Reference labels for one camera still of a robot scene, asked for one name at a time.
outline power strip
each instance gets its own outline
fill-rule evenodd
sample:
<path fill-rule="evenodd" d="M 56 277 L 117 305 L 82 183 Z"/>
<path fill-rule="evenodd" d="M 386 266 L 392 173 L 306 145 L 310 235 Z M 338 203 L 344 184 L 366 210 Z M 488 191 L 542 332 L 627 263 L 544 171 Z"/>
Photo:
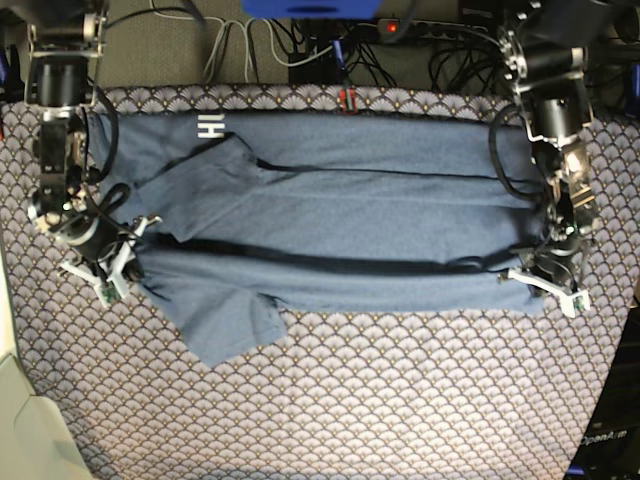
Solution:
<path fill-rule="evenodd" d="M 388 35 L 393 35 L 400 28 L 400 21 L 393 18 L 380 18 L 377 19 L 376 22 L 378 28 L 378 34 L 381 38 L 384 38 Z M 463 34 L 456 34 L 451 32 L 451 30 L 447 30 L 447 27 L 465 27 L 465 28 L 473 28 L 474 30 L 478 30 L 482 33 L 488 33 L 488 29 L 486 27 L 481 26 L 472 26 L 472 25 L 462 25 L 460 23 L 452 23 L 452 22 L 432 22 L 428 20 L 414 20 L 411 22 L 411 26 L 407 33 L 405 34 L 405 38 L 432 38 L 434 40 L 459 40 L 463 37 Z"/>

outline shirt sleeve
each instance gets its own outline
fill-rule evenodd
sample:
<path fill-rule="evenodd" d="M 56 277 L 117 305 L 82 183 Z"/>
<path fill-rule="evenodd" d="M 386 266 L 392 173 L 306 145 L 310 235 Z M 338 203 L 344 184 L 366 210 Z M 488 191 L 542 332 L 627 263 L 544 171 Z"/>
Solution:
<path fill-rule="evenodd" d="M 140 255 L 141 282 L 151 299 L 182 334 L 191 352 L 208 366 L 275 342 L 287 329 L 273 299 L 189 274 L 159 273 Z"/>

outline floor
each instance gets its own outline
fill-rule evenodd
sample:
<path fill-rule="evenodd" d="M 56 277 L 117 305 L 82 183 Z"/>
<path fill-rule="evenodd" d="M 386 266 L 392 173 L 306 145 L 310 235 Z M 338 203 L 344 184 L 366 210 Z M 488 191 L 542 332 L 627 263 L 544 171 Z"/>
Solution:
<path fill-rule="evenodd" d="M 249 108 L 280 108 L 268 101 L 275 92 L 284 108 L 300 105 L 290 100 L 302 92 L 314 96 L 312 108 L 338 108 L 332 88 L 113 95 L 135 114 L 189 108 L 191 99 L 207 108 L 223 92 L 232 105 L 251 98 Z M 361 88 L 359 95 L 381 100 L 365 107 L 372 113 L 479 118 L 499 108 L 490 99 L 402 93 Z M 8 108 L 7 144 L 28 145 L 35 131 L 22 126 L 35 116 L 19 104 Z M 569 321 L 552 299 L 548 313 L 534 317 L 286 312 L 285 338 L 213 369 L 149 299 L 131 296 L 104 311 L 82 280 L 57 277 L 64 251 L 34 236 L 26 220 L 39 170 L 24 150 L 0 169 L 0 219 L 27 375 L 60 405 L 101 480 L 562 478 L 600 395 L 639 272 L 640 204 L 617 209 L 625 196 L 638 197 L 638 129 L 597 121 L 585 134 L 593 139 L 594 191 L 603 207 L 585 271 L 594 311 L 585 318 Z M 16 171 L 24 172 L 19 182 Z"/>
<path fill-rule="evenodd" d="M 171 0 L 155 0 L 157 7 L 175 5 Z M 112 0 L 110 19 L 116 19 L 136 10 L 149 8 L 149 0 Z M 246 21 L 250 17 L 242 9 L 241 0 L 196 0 L 205 16 L 216 16 L 225 20 Z M 380 17 L 400 17 L 409 0 L 384 0 L 378 11 Z M 423 1 L 418 9 L 418 19 L 452 21 L 457 16 L 457 1 Z M 180 21 L 145 15 L 127 21 L 107 35 L 107 49 L 100 71 L 100 84 L 114 86 L 159 86 L 200 83 L 202 71 L 215 36 L 220 28 L 218 22 L 208 21 L 203 34 L 193 21 Z M 287 83 L 287 68 L 279 65 L 270 49 L 269 34 L 264 25 L 251 29 L 255 41 L 258 69 L 262 83 Z M 23 78 L 26 75 L 27 44 L 23 28 L 16 29 L 11 36 L 21 47 Z M 234 27 L 229 47 L 216 82 L 244 82 L 244 40 L 239 28 Z M 428 88 L 425 48 L 380 47 L 376 51 L 382 66 L 404 88 Z M 356 72 L 358 84 L 372 84 L 366 72 Z"/>

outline blue device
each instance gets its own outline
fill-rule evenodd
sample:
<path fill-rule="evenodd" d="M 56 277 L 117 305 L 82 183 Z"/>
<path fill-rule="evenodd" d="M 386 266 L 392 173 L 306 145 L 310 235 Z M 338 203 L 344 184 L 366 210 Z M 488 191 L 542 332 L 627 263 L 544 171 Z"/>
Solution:
<path fill-rule="evenodd" d="M 243 0 L 259 18 L 372 18 L 381 0 Z"/>

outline electrical cable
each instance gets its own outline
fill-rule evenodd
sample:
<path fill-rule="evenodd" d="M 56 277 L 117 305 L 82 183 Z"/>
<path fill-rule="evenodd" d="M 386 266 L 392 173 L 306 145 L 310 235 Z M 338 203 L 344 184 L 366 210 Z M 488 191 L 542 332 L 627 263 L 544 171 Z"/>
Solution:
<path fill-rule="evenodd" d="M 100 208 L 107 214 L 111 215 L 118 208 L 120 208 L 124 203 L 129 200 L 131 196 L 131 188 L 126 183 L 116 183 L 109 191 L 102 197 L 100 201 Z"/>
<path fill-rule="evenodd" d="M 363 55 L 362 51 L 363 51 L 362 50 L 362 46 L 358 45 L 358 53 L 360 54 L 360 58 L 364 58 L 364 55 Z M 373 71 L 373 68 L 375 68 L 375 66 L 370 64 L 370 63 L 368 63 L 368 62 L 366 62 L 366 61 L 364 61 L 364 60 L 359 60 L 357 63 L 364 65 L 367 68 L 367 70 L 369 71 L 369 74 L 371 75 L 371 78 L 373 79 L 373 83 L 376 86 L 380 86 L 380 83 L 378 82 L 378 77 L 376 77 L 376 74 Z"/>
<path fill-rule="evenodd" d="M 231 32 L 227 29 L 225 30 L 223 39 L 222 39 L 222 47 L 220 53 L 216 55 L 216 60 L 214 62 L 214 72 L 219 72 L 222 68 L 222 64 L 224 63 L 224 58 L 227 55 L 227 48 L 229 46 L 229 37 Z"/>
<path fill-rule="evenodd" d="M 411 23 L 416 16 L 416 11 L 418 10 L 419 0 L 412 0 L 409 8 L 406 13 L 403 15 L 402 19 L 398 24 L 398 29 L 392 33 L 391 35 L 382 39 L 384 43 L 397 43 L 402 40 L 402 38 L 407 34 L 409 28 L 411 27 Z"/>
<path fill-rule="evenodd" d="M 287 35 L 289 37 L 289 40 L 291 40 L 291 44 L 293 45 L 293 53 L 299 53 L 298 52 L 298 45 L 302 45 L 304 43 L 304 40 L 301 41 L 300 43 L 298 43 L 298 39 L 295 37 L 295 35 L 293 34 L 292 31 L 287 30 L 287 27 L 285 27 L 282 23 L 280 23 L 278 20 L 271 20 L 273 22 L 273 24 L 278 27 L 280 30 L 282 30 L 285 35 Z M 287 49 L 284 47 L 284 43 L 282 43 L 282 39 L 279 38 L 279 44 L 280 44 L 280 48 L 282 48 L 282 51 L 286 52 Z"/>
<path fill-rule="evenodd" d="M 559 260 L 556 260 L 555 258 L 549 256 L 549 255 L 537 255 L 538 257 L 543 258 L 544 260 L 553 263 L 554 265 L 560 267 L 562 270 L 564 270 L 568 275 L 569 278 L 571 278 L 571 290 L 575 293 L 578 291 L 578 282 L 576 281 L 576 275 L 573 272 L 573 270 L 571 270 L 571 268 L 569 268 L 567 265 L 565 265 L 564 263 L 562 263 Z"/>
<path fill-rule="evenodd" d="M 495 62 L 490 59 L 481 60 L 479 62 L 472 63 L 468 67 L 465 68 L 461 72 L 458 81 L 454 83 L 454 80 L 451 81 L 450 91 L 457 92 L 460 91 L 474 76 L 478 76 L 480 81 L 483 82 L 483 87 L 487 87 L 489 81 L 491 80 L 491 75 L 489 75 L 486 79 L 480 77 L 480 72 L 486 70 L 487 68 L 494 68 Z"/>
<path fill-rule="evenodd" d="M 111 123 L 111 144 L 109 145 L 109 152 L 107 154 L 107 159 L 104 162 L 104 167 L 102 168 L 102 170 L 99 171 L 99 174 L 92 179 L 87 179 L 87 178 L 83 178 L 82 179 L 82 184 L 84 186 L 84 190 L 86 193 L 86 201 L 87 204 L 89 205 L 89 208 L 93 211 L 95 211 L 100 217 L 102 217 L 107 223 L 111 224 L 114 228 L 116 228 L 118 231 L 121 232 L 125 232 L 127 233 L 132 239 L 135 239 L 138 242 L 143 242 L 142 238 L 140 238 L 138 235 L 136 235 L 136 233 L 134 231 L 132 231 L 130 228 L 116 222 L 113 218 L 110 217 L 109 213 L 112 213 L 113 210 L 112 209 L 111 212 L 107 213 L 105 212 L 101 206 L 98 206 L 95 202 L 95 200 L 93 199 L 93 196 L 91 195 L 91 190 L 90 187 L 103 181 L 111 172 L 111 168 L 113 167 L 114 161 L 115 161 L 115 157 L 116 154 L 118 152 L 118 142 L 120 139 L 120 128 L 119 128 L 119 122 L 118 122 L 118 112 L 115 109 L 115 107 L 113 106 L 113 104 L 111 103 L 111 101 L 109 100 L 109 98 L 107 97 L 107 95 L 104 93 L 104 91 L 95 84 L 95 82 L 92 79 L 89 79 L 89 82 L 92 83 L 94 85 L 94 88 L 96 89 L 96 94 L 98 95 L 98 99 L 100 100 L 100 102 L 106 107 L 107 109 L 107 113 L 109 114 L 109 121 Z M 85 115 L 84 119 L 85 119 L 85 165 L 87 165 L 88 163 L 88 155 L 89 155 L 89 122 L 87 121 L 87 117 L 86 117 L 86 112 L 84 112 Z"/>
<path fill-rule="evenodd" d="M 157 13 L 157 12 L 182 12 L 182 13 L 187 13 L 187 14 L 191 13 L 187 9 L 180 8 L 180 7 L 147 8 L 147 9 L 144 9 L 144 10 L 138 10 L 136 12 L 130 13 L 128 15 L 125 15 L 124 17 L 117 18 L 113 22 L 107 23 L 105 28 L 107 30 L 109 30 L 109 29 L 111 29 L 113 27 L 116 27 L 116 26 L 120 25 L 123 22 L 126 22 L 127 20 L 131 20 L 132 18 L 140 17 L 142 15 L 147 15 L 147 14 L 150 14 L 150 13 Z"/>
<path fill-rule="evenodd" d="M 459 82 L 462 73 L 467 68 L 467 64 L 469 64 L 469 62 L 471 62 L 471 64 L 473 64 L 472 53 L 473 53 L 472 50 L 469 47 L 467 47 L 466 48 L 466 55 L 462 59 L 462 63 L 460 64 L 460 67 L 458 68 L 458 71 L 456 72 L 456 74 L 453 76 L 453 78 L 449 82 L 449 85 L 447 86 L 447 91 L 451 91 L 452 90 L 452 85 L 457 83 L 457 82 Z"/>
<path fill-rule="evenodd" d="M 251 24 L 247 24 L 245 28 L 247 29 L 247 40 L 249 41 L 249 55 L 251 59 L 251 64 L 253 65 L 253 74 L 255 76 L 256 83 L 260 83 L 260 75 L 258 74 L 258 59 L 256 57 L 255 42 L 253 41 L 253 37 L 250 34 Z M 227 36 L 227 38 L 225 38 L 224 47 L 222 49 L 222 58 L 224 58 L 225 52 L 227 50 L 228 39 L 229 37 Z"/>
<path fill-rule="evenodd" d="M 495 168 L 496 174 L 498 176 L 498 180 L 504 186 L 505 190 L 513 197 L 519 200 L 527 200 L 531 202 L 539 202 L 542 198 L 540 193 L 525 193 L 517 190 L 512 184 L 507 174 L 500 163 L 500 157 L 498 154 L 498 129 L 502 125 L 502 123 L 509 117 L 510 115 L 514 115 L 519 113 L 519 109 L 517 106 L 510 104 L 500 110 L 491 125 L 489 126 L 489 156 L 491 157 L 491 163 L 493 163 L 493 167 Z"/>
<path fill-rule="evenodd" d="M 432 90 L 435 90 L 438 92 L 442 91 L 442 88 L 440 88 L 440 84 L 438 83 L 438 79 L 440 78 L 440 73 L 442 72 L 442 68 L 444 67 L 445 63 L 447 63 L 451 58 L 453 58 L 453 55 L 455 55 L 455 53 L 460 51 L 462 51 L 460 47 L 453 47 L 453 48 L 445 48 L 443 50 L 437 50 L 436 52 L 433 53 L 433 55 L 429 59 L 429 65 L 428 65 L 429 75 L 431 76 Z M 436 59 L 438 59 L 443 55 L 446 55 L 446 57 L 442 59 L 442 61 L 438 65 L 437 70 L 434 72 L 433 67 L 435 65 Z"/>
<path fill-rule="evenodd" d="M 313 55 L 308 56 L 307 58 L 305 58 L 304 60 L 300 60 L 298 62 L 285 62 L 284 60 L 282 60 L 277 52 L 276 52 L 276 45 L 275 45 L 275 34 L 274 34 L 274 29 L 273 29 L 273 25 L 271 25 L 271 22 L 269 20 L 267 20 L 266 18 L 261 18 L 259 20 L 262 20 L 267 27 L 269 28 L 269 34 L 271 36 L 271 53 L 273 54 L 273 58 L 275 58 L 276 62 L 278 62 L 280 65 L 284 66 L 284 67 L 288 67 L 288 68 L 295 68 L 295 67 L 300 67 L 302 65 L 306 65 L 307 63 L 311 63 L 314 60 L 317 60 L 320 57 L 323 57 L 324 55 L 330 53 L 333 51 L 333 46 L 329 46 L 327 48 L 325 48 L 324 50 L 321 50 L 317 53 L 314 53 Z"/>
<path fill-rule="evenodd" d="M 389 72 L 387 72 L 384 68 L 382 68 L 382 66 L 380 65 L 380 62 L 378 61 L 378 57 L 376 57 L 376 54 L 373 52 L 373 49 L 371 48 L 371 45 L 364 43 L 364 44 L 361 44 L 360 47 L 363 53 L 363 60 L 366 62 L 367 59 L 365 58 L 365 56 L 369 57 L 369 60 L 372 62 L 370 66 L 377 69 L 380 72 L 380 74 L 382 75 L 382 77 L 385 79 L 385 81 L 390 87 L 397 87 L 398 83 L 395 81 L 395 79 L 393 78 L 393 76 L 391 76 Z"/>
<path fill-rule="evenodd" d="M 182 2 L 182 6 L 184 9 L 189 12 L 189 14 L 193 17 L 193 19 L 198 23 L 198 26 L 205 30 L 207 28 L 207 21 L 196 7 L 195 3 L 192 0 L 180 0 Z"/>
<path fill-rule="evenodd" d="M 87 116 L 87 109 L 82 107 L 82 121 L 84 122 L 84 165 L 82 165 L 82 178 L 89 178 L 89 117 Z"/>
<path fill-rule="evenodd" d="M 155 13 L 156 16 L 158 17 L 162 17 L 162 18 L 167 18 L 167 19 L 171 19 L 171 20 L 188 20 L 188 21 L 195 21 L 196 19 L 193 17 L 193 15 L 191 15 L 190 12 L 186 11 L 185 12 L 188 15 L 185 16 L 179 16 L 179 15 L 167 15 L 166 13 L 163 13 L 163 11 L 161 10 L 162 7 L 156 7 L 156 3 L 155 0 L 149 0 L 149 8 L 152 9 Z M 220 17 L 207 17 L 207 16 L 203 16 L 202 17 L 204 20 L 216 20 L 220 23 L 224 23 L 224 20 Z"/>
<path fill-rule="evenodd" d="M 498 40 L 496 40 L 495 38 L 487 35 L 486 33 L 480 32 L 479 30 L 476 30 L 475 28 L 471 28 L 471 27 L 465 27 L 462 25 L 447 25 L 445 27 L 443 27 L 442 29 L 443 32 L 446 31 L 451 31 L 451 32 L 459 32 L 459 33 L 464 33 L 466 35 L 474 35 L 478 38 L 482 38 L 483 40 L 486 40 L 487 42 L 495 45 L 496 47 L 500 48 L 500 42 L 498 42 Z"/>
<path fill-rule="evenodd" d="M 220 30 L 218 31 L 218 34 L 216 36 L 216 40 L 214 42 L 213 45 L 213 49 L 211 51 L 211 55 L 209 56 L 209 59 L 207 60 L 207 63 L 204 67 L 204 81 L 206 83 L 211 83 L 213 82 L 213 79 L 215 78 L 215 64 L 216 64 L 216 59 L 218 56 L 218 49 L 220 48 L 220 44 L 224 38 L 224 35 L 226 34 L 227 29 L 230 29 L 233 25 L 236 25 L 240 28 L 240 30 L 242 31 L 243 37 L 244 37 L 244 42 L 245 42 L 245 64 L 244 64 L 244 79 L 246 83 L 250 83 L 249 80 L 249 67 L 251 66 L 251 68 L 254 69 L 254 73 L 255 73 L 255 66 L 251 60 L 251 49 L 249 46 L 249 34 L 248 34 L 248 29 L 247 27 L 249 25 L 251 25 L 251 23 L 254 21 L 254 18 L 249 19 L 249 21 L 247 22 L 246 25 L 244 25 L 242 22 L 238 21 L 238 20 L 228 20 L 226 22 L 224 22 L 222 24 L 222 27 L 220 28 Z"/>
<path fill-rule="evenodd" d="M 498 70 L 499 70 L 499 64 L 496 63 L 493 66 L 493 69 L 491 70 L 491 73 L 487 76 L 486 80 L 483 82 L 482 84 L 482 90 L 480 91 L 480 95 L 484 95 L 487 92 L 487 89 L 489 89 L 492 93 L 498 93 L 497 89 L 496 89 L 496 76 L 498 75 Z M 480 72 L 477 72 L 477 76 L 478 78 L 482 78 L 480 76 Z"/>
<path fill-rule="evenodd" d="M 104 105 L 107 109 L 107 114 L 109 116 L 109 123 L 111 124 L 111 144 L 109 145 L 109 152 L 107 153 L 107 158 L 104 161 L 104 165 L 102 170 L 99 171 L 97 175 L 91 178 L 89 174 L 89 178 L 85 179 L 89 185 L 95 185 L 97 183 L 102 182 L 109 173 L 111 173 L 111 169 L 113 168 L 113 163 L 116 159 L 116 154 L 118 153 L 118 142 L 120 140 L 120 126 L 118 121 L 118 111 L 111 103 L 111 100 L 107 97 L 104 91 L 94 83 L 94 88 L 96 90 L 96 95 L 100 103 Z M 87 150 L 89 149 L 89 135 L 87 134 Z"/>

